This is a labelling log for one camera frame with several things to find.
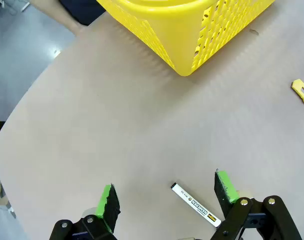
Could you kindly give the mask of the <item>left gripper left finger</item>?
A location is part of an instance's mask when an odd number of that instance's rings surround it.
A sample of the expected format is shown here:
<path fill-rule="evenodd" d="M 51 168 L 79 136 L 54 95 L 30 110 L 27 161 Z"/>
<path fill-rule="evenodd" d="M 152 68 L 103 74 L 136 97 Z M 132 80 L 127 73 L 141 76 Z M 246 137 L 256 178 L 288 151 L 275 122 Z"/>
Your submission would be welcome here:
<path fill-rule="evenodd" d="M 104 187 L 95 214 L 88 214 L 78 222 L 62 219 L 55 223 L 50 240 L 115 240 L 114 230 L 120 203 L 113 184 Z"/>

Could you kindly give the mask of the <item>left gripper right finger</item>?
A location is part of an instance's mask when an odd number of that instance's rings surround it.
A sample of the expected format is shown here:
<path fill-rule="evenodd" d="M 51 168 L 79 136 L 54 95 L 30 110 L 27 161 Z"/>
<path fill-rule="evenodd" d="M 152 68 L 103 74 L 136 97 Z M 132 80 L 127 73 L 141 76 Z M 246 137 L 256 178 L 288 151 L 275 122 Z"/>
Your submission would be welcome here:
<path fill-rule="evenodd" d="M 211 239 L 242 240 L 246 229 L 256 229 L 264 240 L 302 238 L 281 197 L 271 195 L 260 202 L 239 196 L 225 171 L 215 172 L 214 191 L 225 220 Z"/>

